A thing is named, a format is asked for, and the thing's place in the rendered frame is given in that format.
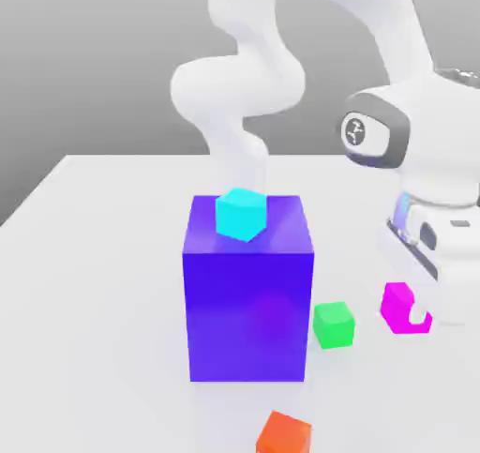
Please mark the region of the small magenta cube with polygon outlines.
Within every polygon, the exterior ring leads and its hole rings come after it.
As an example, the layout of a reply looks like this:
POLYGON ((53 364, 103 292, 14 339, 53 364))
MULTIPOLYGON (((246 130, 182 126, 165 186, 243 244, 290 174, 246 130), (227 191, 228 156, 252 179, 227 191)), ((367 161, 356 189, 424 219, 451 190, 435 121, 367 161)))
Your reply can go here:
POLYGON ((380 314, 396 335, 427 334, 432 325, 432 316, 426 313, 425 319, 414 324, 410 319, 415 298, 405 282, 387 282, 384 286, 380 314))

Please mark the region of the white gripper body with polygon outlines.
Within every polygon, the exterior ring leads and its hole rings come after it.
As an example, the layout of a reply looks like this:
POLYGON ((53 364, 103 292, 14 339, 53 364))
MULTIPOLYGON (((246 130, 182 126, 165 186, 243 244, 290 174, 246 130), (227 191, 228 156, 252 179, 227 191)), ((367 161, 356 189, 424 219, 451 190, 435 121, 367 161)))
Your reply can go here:
POLYGON ((440 241, 430 223, 422 221, 418 233, 410 237, 387 218, 379 230, 379 247, 420 303, 446 305, 452 261, 441 255, 440 241))

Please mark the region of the large purple box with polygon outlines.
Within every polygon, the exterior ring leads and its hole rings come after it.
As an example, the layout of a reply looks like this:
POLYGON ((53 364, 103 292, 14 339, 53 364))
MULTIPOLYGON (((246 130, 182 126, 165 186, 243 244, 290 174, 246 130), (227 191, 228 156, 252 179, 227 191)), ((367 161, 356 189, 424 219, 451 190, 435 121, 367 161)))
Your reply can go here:
POLYGON ((193 198, 182 251, 193 382, 305 378, 314 248, 297 196, 267 199, 266 229, 220 235, 215 197, 193 198))

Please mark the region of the small green cube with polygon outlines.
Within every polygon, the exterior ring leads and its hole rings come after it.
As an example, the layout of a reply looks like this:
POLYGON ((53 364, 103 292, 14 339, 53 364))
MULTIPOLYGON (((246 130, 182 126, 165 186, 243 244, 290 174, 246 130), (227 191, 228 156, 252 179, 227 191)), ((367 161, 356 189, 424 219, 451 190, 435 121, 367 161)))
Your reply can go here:
POLYGON ((321 303, 314 308, 313 331, 323 349, 352 346, 355 319, 344 301, 321 303))

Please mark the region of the small orange cube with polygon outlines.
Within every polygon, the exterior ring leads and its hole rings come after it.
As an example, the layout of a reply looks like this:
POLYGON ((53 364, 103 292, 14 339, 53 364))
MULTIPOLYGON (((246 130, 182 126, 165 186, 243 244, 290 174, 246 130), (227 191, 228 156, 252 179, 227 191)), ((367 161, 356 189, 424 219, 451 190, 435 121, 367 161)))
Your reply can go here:
POLYGON ((272 411, 256 445, 256 453, 309 453, 312 426, 302 420, 272 411))

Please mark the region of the small cyan cube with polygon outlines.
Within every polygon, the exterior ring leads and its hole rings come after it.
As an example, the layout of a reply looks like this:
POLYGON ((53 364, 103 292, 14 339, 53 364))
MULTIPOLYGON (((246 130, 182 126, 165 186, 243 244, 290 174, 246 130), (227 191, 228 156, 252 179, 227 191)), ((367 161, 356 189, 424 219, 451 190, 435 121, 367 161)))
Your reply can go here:
POLYGON ((215 200, 216 232, 249 242, 266 228, 267 197, 259 192, 234 188, 215 200))

